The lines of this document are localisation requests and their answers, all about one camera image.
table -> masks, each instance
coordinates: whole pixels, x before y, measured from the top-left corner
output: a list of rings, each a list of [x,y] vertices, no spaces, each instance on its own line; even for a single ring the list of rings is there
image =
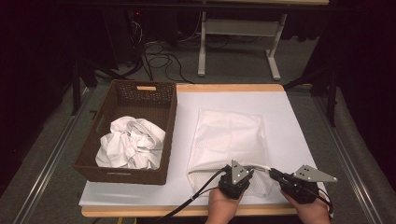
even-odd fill
[[[79,205],[85,217],[158,217],[174,210],[193,194],[187,179],[187,163],[197,111],[201,107],[263,114],[269,163],[286,173],[302,164],[316,166],[280,85],[219,84],[178,85],[177,117],[167,183],[164,186],[87,182]],[[199,197],[177,216],[206,216],[207,197]],[[277,185],[265,198],[244,196],[237,216],[296,214]]]
[[[258,4],[282,4],[282,5],[318,5],[325,6],[329,0],[211,0],[210,2],[236,2],[236,3],[258,3]],[[205,76],[206,34],[213,35],[250,35],[250,36],[270,36],[273,44],[265,51],[265,56],[270,65],[271,74],[274,80],[280,80],[280,74],[275,61],[275,53],[283,27],[285,26],[287,14],[282,14],[279,21],[240,21],[224,19],[207,19],[206,12],[202,12],[201,22],[201,47],[198,60],[198,76]]]

black cable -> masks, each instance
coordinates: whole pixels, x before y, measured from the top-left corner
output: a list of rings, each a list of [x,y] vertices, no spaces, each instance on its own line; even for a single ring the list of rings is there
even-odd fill
[[[124,74],[117,74],[117,73],[115,73],[115,72],[113,72],[111,70],[103,71],[102,69],[98,69],[98,70],[104,72],[107,76],[102,76],[102,75],[97,74],[97,73],[95,73],[95,75],[97,77],[101,78],[101,79],[104,79],[104,80],[112,80],[112,79],[129,79],[129,80],[133,80],[133,79],[130,79],[130,78],[127,78],[127,77],[130,76],[131,74],[137,72],[140,68],[142,68],[142,66],[143,66],[143,61],[142,61],[142,59],[139,59],[136,62],[134,68],[132,68],[130,71],[128,71],[128,72],[126,72]],[[112,74],[117,74],[117,75],[116,76],[115,75],[110,75],[108,73],[108,71],[111,71]]]
[[[146,70],[146,72],[148,73],[148,76],[149,76],[150,78],[152,78],[152,72],[151,72],[151,70],[150,70],[151,67],[152,67],[152,68],[162,68],[162,67],[164,67],[164,68],[165,68],[165,75],[166,75],[170,80],[175,81],[175,82],[187,82],[187,83],[190,83],[190,84],[194,84],[192,81],[187,80],[187,79],[182,75],[182,73],[181,73],[181,68],[182,68],[182,67],[181,67],[181,63],[180,63],[180,61],[178,60],[177,56],[176,56],[175,54],[172,54],[172,53],[163,53],[164,48],[163,48],[163,46],[162,46],[161,44],[155,43],[155,44],[151,44],[151,45],[149,45],[148,47],[146,47],[146,48],[145,48],[145,57],[146,57],[146,51],[147,51],[149,48],[151,48],[152,46],[159,46],[159,47],[161,47],[161,48],[160,48],[159,50],[153,52],[153,53],[147,53],[148,55],[152,55],[152,56],[153,56],[153,58],[151,58],[151,59],[149,59],[149,60],[147,60],[147,58],[146,58],[146,64],[148,65],[148,69],[145,67],[145,70]],[[165,63],[162,63],[162,64],[157,65],[157,66],[152,65],[152,62],[153,62],[154,60],[158,60],[158,59],[165,59]],[[168,74],[168,68],[170,67],[170,65],[171,65],[174,61],[177,62],[177,65],[178,65],[178,75],[181,77],[181,79],[174,79],[174,78],[171,78],[171,77],[169,76],[169,74]]]
[[[210,37],[211,37],[212,40],[214,40],[214,39],[220,39],[221,41],[225,41],[225,43],[222,43],[222,45],[219,46],[219,47],[211,47],[211,46],[209,45],[209,41],[206,41],[205,46],[206,46],[207,48],[210,48],[210,49],[222,49],[222,48],[226,47],[226,46],[230,43],[230,38],[228,38],[228,36],[218,35],[218,36],[216,36],[216,38],[215,38],[213,35],[210,35],[210,36],[208,36],[208,40],[210,39]]]
[[[87,64],[88,66],[90,66],[92,69],[100,70],[100,71],[104,72],[105,74],[107,74],[107,75],[109,75],[109,76],[111,76],[111,77],[113,77],[115,79],[128,79],[128,78],[123,77],[123,76],[111,71],[110,69],[108,69],[108,68],[102,66],[101,64],[96,63],[96,62],[94,62],[92,60],[84,59],[83,62],[85,64]]]
[[[92,224],[95,224],[95,223],[98,222],[100,219],[101,219],[100,217],[97,217],[97,218],[92,222]]]
[[[216,178],[216,176],[218,176],[219,174],[221,174],[222,172],[225,171],[226,167],[221,168],[220,170],[218,170],[214,175],[212,175],[212,177],[210,177],[210,179],[190,198],[188,199],[186,202],[184,202],[181,206],[179,206],[177,209],[173,210],[172,212],[166,214],[163,217],[160,217],[156,220],[154,220],[153,222],[151,222],[150,224],[157,224],[157,223],[162,223],[164,222],[166,219],[168,219],[169,217],[172,217],[174,214],[178,213],[179,211],[181,211],[183,208],[185,208],[187,205],[189,205],[190,203],[192,203],[196,198],[198,198],[200,195],[202,195],[203,193],[207,192],[207,190],[203,191],[206,186],[208,184],[210,184],[210,182],[212,182],[212,180],[214,178]]]
[[[251,44],[263,40],[265,36],[253,36],[250,40],[242,40],[239,36],[237,38],[234,36],[229,36],[228,38],[232,43]]]
[[[218,189],[218,188],[219,188],[219,187],[215,187],[215,188],[211,188],[211,189],[206,189],[206,190],[202,191],[202,192],[199,194],[199,196],[201,196],[201,195],[207,193],[208,191],[210,191],[210,190],[212,190],[212,189]]]
[[[320,200],[323,201],[324,203],[326,203],[326,204],[329,206],[329,217],[332,217],[332,213],[333,213],[332,200],[330,199],[329,195],[328,195],[326,192],[324,192],[323,189],[319,189],[319,190],[322,191],[322,192],[327,196],[327,198],[329,199],[329,201],[327,201],[326,199],[320,197],[319,194],[315,193],[314,191],[312,191],[312,190],[310,190],[310,189],[307,189],[307,188],[302,188],[302,189],[305,190],[306,192],[308,192],[308,193],[314,195],[315,197],[317,197],[318,199],[320,199]]]

crumpled white cloth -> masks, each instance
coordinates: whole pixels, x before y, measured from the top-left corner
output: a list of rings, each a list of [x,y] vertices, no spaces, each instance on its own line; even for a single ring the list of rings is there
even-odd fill
[[[158,169],[165,132],[146,119],[122,117],[111,122],[96,155],[100,167]]]
[[[196,192],[216,171],[231,165],[232,160],[265,170],[267,152],[261,115],[201,109],[191,146],[188,179]],[[222,175],[206,188],[216,187]],[[272,183],[268,173],[255,170],[245,194],[265,196]]]

basket handle hole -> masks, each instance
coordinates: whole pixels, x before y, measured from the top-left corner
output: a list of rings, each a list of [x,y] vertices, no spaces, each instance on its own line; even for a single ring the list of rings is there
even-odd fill
[[[107,175],[130,175],[129,173],[115,173],[115,172],[107,172]]]
[[[150,86],[136,86],[136,88],[139,91],[156,91],[157,90],[156,87],[150,87]]]

wire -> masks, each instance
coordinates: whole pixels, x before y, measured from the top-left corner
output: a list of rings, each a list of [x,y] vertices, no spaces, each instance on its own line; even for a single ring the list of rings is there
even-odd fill
[[[100,217],[97,217],[97,218],[92,222],[92,224],[95,224],[95,223],[98,222],[100,219],[101,219]]]
[[[196,33],[198,32],[198,28],[199,28],[199,24],[200,24],[201,18],[202,18],[202,12],[199,14],[198,22],[197,22],[197,25],[195,26],[195,30],[192,33],[192,35],[190,37],[188,37],[187,39],[179,40],[178,43],[186,42],[186,41],[189,41],[191,39],[194,39],[194,38],[200,36],[200,35],[196,35]]]
[[[130,37],[131,37],[131,40],[132,40],[132,42],[134,43],[134,37],[135,37],[135,35],[136,35],[136,31],[139,30],[139,33],[140,33],[140,35],[139,35],[139,41],[137,41],[136,44],[140,44],[140,43],[142,42],[142,38],[143,38],[143,29],[142,29],[142,27],[140,26],[140,24],[137,23],[137,22],[135,22],[135,21],[131,21],[131,24],[134,25],[134,34],[133,34],[133,36],[130,36]]]
[[[318,199],[320,199],[321,201],[323,201],[324,203],[326,203],[329,206],[329,217],[332,218],[333,217],[333,206],[332,206],[332,200],[330,199],[329,195],[323,190],[323,189],[319,189],[321,192],[323,192],[327,198],[329,199],[329,201],[327,201],[326,199],[320,197],[319,194],[315,193],[314,191],[307,189],[307,188],[302,188],[303,190],[305,190],[306,192],[316,196]]]
[[[229,38],[230,38],[230,41],[231,41],[232,43],[251,44],[251,43],[254,43],[254,42],[259,42],[259,41],[261,41],[262,39],[265,38],[265,36],[253,36],[253,37],[251,37],[250,40],[243,40],[240,36],[234,37],[234,36],[232,36],[232,35],[229,36]]]
[[[209,180],[190,198],[188,199],[186,202],[184,202],[181,206],[179,206],[178,208],[176,208],[175,210],[173,210],[172,212],[168,213],[167,215],[160,217],[156,220],[154,220],[153,222],[151,222],[150,224],[157,224],[157,223],[162,223],[164,222],[166,219],[168,219],[169,217],[172,217],[174,214],[178,213],[179,211],[181,211],[183,208],[185,208],[187,205],[189,205],[190,203],[192,203],[196,198],[198,198],[200,195],[202,195],[203,193],[207,192],[207,190],[204,191],[204,189],[206,188],[206,186],[208,184],[210,184],[210,182],[212,182],[212,180],[214,178],[216,178],[216,176],[218,176],[219,174],[221,174],[222,172],[225,171],[226,167],[221,168],[220,170],[218,170],[214,175],[212,175],[212,177],[209,178]]]
[[[215,187],[215,188],[211,188],[211,189],[206,189],[206,190],[202,191],[199,195],[201,196],[201,195],[207,193],[208,191],[210,191],[210,190],[212,190],[212,189],[218,189],[218,188],[219,188],[219,187]]]
[[[101,75],[98,75],[97,73],[95,73],[96,76],[98,76],[98,77],[100,77],[100,78],[103,78],[103,79],[106,79],[106,78],[107,78],[107,79],[109,79],[109,78],[114,78],[114,79],[129,79],[129,78],[127,78],[127,76],[129,76],[129,75],[131,75],[132,73],[134,73],[134,72],[136,72],[137,70],[139,70],[139,69],[140,69],[140,64],[141,64],[141,63],[138,63],[138,64],[136,65],[136,67],[134,67],[132,70],[130,70],[130,71],[124,73],[124,74],[121,74],[121,75],[118,74],[118,73],[116,73],[116,72],[114,72],[114,71],[112,71],[111,69],[106,68],[106,67],[102,66],[101,64],[96,63],[96,62],[94,62],[94,61],[92,61],[92,60],[89,60],[89,59],[83,59],[82,64],[83,64],[84,66],[86,66],[86,67],[90,67],[90,68],[93,69],[93,70],[102,71],[102,72],[105,73],[106,75],[110,76],[110,77],[104,77],[104,76],[101,76]]]
[[[92,64],[92,67],[94,67],[95,69],[105,73],[107,76],[102,76],[98,73],[95,73],[95,75],[103,80],[112,80],[112,79],[129,79],[127,78],[128,76],[130,76],[131,74],[137,72],[142,66],[143,66],[143,61],[140,58],[139,60],[137,60],[134,68],[132,68],[131,70],[129,70],[126,73],[123,74],[118,74],[110,69],[104,68],[103,66],[98,66],[97,64]]]
[[[148,49],[152,48],[153,46],[160,47],[160,48],[159,48],[158,50],[152,52],[152,53],[147,53]],[[146,72],[148,73],[148,76],[150,77],[150,79],[151,79],[151,80],[153,79],[152,71],[151,71],[151,69],[150,69],[151,67],[152,67],[152,68],[162,68],[162,67],[164,67],[164,68],[165,68],[165,75],[166,75],[166,77],[167,77],[168,79],[170,79],[170,80],[172,80],[172,81],[175,81],[175,82],[183,82],[183,83],[184,83],[184,82],[187,82],[187,83],[190,83],[190,84],[194,84],[192,81],[187,80],[187,79],[182,75],[182,73],[181,73],[181,63],[180,63],[180,61],[178,60],[177,56],[176,56],[175,54],[172,54],[172,53],[163,53],[163,51],[164,51],[164,47],[163,47],[163,45],[161,45],[161,44],[159,44],[159,43],[151,43],[151,44],[148,44],[148,45],[146,46],[146,48],[145,48],[144,56],[146,57],[145,59],[146,59],[147,67],[148,67],[148,68],[146,68],[146,66],[145,66],[145,70],[146,70]],[[148,54],[148,55],[151,55],[152,58],[148,60],[148,59],[147,59],[147,54]],[[153,65],[153,62],[154,62],[154,61],[158,61],[158,60],[164,60],[164,63],[160,63],[159,65]],[[181,79],[175,79],[175,78],[171,78],[171,77],[169,76],[168,69],[169,69],[170,66],[173,64],[173,62],[177,62],[177,65],[178,65],[178,75],[181,77]]]
[[[209,36],[212,37],[212,40],[213,39],[215,39],[215,40],[216,39],[220,39],[220,41],[225,41],[219,47],[212,47],[212,46],[209,45],[209,42],[206,41],[205,46],[210,48],[210,49],[222,49],[222,48],[226,47],[230,43],[230,38],[228,36],[226,36],[226,37],[224,37],[224,35],[216,35],[216,37],[214,37],[213,35],[209,35]]]

